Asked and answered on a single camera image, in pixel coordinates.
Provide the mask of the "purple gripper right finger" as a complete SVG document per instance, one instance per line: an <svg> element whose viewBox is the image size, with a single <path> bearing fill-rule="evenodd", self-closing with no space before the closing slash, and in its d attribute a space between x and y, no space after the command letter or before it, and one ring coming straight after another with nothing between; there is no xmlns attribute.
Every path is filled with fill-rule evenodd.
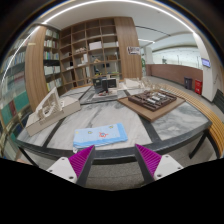
<svg viewBox="0 0 224 224"><path fill-rule="evenodd" d="M146 184L164 178L183 168L183 166L170 155L159 155L138 144L135 145L135 157Z"/></svg>

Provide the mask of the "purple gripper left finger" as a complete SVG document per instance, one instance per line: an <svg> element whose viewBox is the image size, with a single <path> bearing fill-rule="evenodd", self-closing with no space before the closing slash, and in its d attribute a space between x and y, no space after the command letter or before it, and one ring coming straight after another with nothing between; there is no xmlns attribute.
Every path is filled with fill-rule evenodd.
<svg viewBox="0 0 224 224"><path fill-rule="evenodd" d="M95 146L89 146L71 157L59 158L47 171L81 187L86 185L87 177L95 157Z"/></svg>

